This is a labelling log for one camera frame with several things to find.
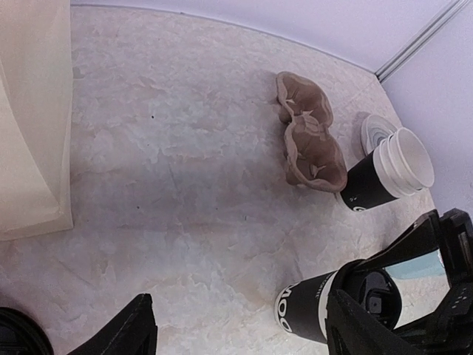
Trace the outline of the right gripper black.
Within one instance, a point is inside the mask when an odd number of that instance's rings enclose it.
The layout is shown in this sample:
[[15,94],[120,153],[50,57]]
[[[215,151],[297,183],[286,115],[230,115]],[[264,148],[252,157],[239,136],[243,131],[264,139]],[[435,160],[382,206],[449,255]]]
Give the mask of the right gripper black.
[[468,213],[452,209],[439,218],[435,209],[426,212],[354,270],[385,270],[434,251],[443,259],[449,291],[431,314],[406,325],[402,338],[422,354],[471,354],[472,220]]

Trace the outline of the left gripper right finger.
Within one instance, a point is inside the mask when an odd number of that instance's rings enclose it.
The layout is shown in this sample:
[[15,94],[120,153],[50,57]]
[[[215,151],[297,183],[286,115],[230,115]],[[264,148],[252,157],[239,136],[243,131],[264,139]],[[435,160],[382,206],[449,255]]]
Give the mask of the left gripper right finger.
[[359,304],[360,282],[354,268],[341,268],[328,293],[325,329],[329,353],[409,354],[410,345]]

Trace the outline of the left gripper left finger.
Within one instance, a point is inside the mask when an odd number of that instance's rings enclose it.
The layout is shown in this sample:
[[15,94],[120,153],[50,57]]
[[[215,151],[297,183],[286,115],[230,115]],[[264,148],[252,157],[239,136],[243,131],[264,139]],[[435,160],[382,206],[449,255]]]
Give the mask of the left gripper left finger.
[[155,355],[157,333],[152,296],[138,294],[96,335],[74,349],[72,354]]

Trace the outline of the black paper coffee cup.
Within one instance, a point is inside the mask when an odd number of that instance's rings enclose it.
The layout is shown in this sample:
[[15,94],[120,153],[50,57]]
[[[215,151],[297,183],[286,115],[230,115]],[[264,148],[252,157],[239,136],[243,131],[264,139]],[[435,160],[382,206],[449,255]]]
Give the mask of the black paper coffee cup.
[[327,300],[337,271],[302,280],[284,288],[274,304],[277,324],[289,334],[327,343]]

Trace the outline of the stack of paper cups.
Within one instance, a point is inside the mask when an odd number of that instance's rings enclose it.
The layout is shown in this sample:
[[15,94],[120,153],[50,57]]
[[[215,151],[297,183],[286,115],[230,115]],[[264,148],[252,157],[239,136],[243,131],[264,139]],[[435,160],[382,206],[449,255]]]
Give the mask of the stack of paper cups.
[[349,170],[347,185],[336,199],[351,211],[363,212],[411,197],[434,182],[425,146],[414,132],[401,127]]

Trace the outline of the stack of black lids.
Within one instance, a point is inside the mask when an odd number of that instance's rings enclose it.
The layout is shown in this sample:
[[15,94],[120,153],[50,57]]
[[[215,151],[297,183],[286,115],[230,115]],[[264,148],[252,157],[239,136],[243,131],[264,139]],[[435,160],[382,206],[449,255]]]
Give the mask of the stack of black lids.
[[31,317],[1,307],[1,354],[53,355],[51,342]]

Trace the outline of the black plastic cup lid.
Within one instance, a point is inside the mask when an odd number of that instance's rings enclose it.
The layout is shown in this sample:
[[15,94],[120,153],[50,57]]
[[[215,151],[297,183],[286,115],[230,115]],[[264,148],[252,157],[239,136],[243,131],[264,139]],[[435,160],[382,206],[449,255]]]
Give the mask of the black plastic cup lid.
[[385,270],[366,271],[359,278],[358,302],[364,310],[389,330],[397,325],[402,308],[401,293]]

